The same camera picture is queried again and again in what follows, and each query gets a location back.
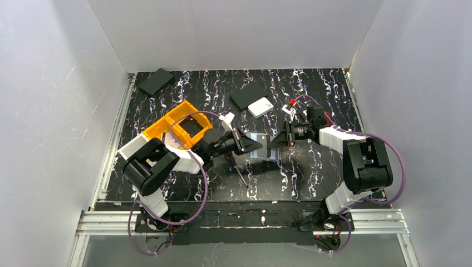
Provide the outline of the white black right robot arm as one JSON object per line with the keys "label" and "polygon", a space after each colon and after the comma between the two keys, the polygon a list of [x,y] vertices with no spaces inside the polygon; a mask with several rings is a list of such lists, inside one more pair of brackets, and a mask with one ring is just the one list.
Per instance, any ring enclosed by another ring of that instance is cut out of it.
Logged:
{"label": "white black right robot arm", "polygon": [[302,122],[285,120],[268,148],[292,147],[298,140],[311,140],[342,156],[343,181],[322,201],[319,215],[343,214],[351,205],[392,184],[390,160],[381,140],[332,125],[320,105],[307,107],[306,113],[307,118]]}

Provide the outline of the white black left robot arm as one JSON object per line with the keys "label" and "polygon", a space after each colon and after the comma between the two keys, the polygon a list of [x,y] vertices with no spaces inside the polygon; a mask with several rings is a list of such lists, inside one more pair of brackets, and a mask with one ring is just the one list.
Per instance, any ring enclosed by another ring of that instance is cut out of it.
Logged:
{"label": "white black left robot arm", "polygon": [[125,160],[124,177],[137,192],[143,212],[157,220],[162,220],[168,211],[161,188],[171,172],[204,173],[216,157],[231,158],[263,147],[236,127],[225,133],[213,128],[206,130],[192,149],[172,147],[173,139],[167,139],[167,142],[157,137],[149,140],[141,133],[119,149]]}

